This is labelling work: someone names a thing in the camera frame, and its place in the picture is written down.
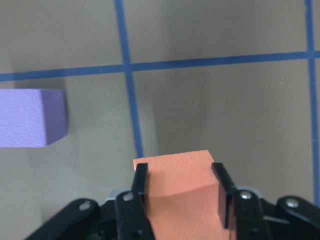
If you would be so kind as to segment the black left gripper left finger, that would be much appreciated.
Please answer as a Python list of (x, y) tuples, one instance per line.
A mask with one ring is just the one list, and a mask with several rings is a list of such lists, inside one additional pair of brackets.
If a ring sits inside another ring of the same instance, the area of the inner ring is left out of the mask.
[(89, 198), (71, 201), (31, 233), (29, 240), (153, 240), (145, 210), (148, 164), (136, 166), (130, 190), (103, 205)]

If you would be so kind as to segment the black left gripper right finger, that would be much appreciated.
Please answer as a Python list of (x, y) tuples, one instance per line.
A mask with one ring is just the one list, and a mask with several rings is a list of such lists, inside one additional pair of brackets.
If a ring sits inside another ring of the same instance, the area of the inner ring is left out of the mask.
[(218, 214), (231, 240), (318, 240), (320, 209), (294, 195), (266, 201), (250, 188), (236, 187), (222, 163), (212, 163), (218, 180)]

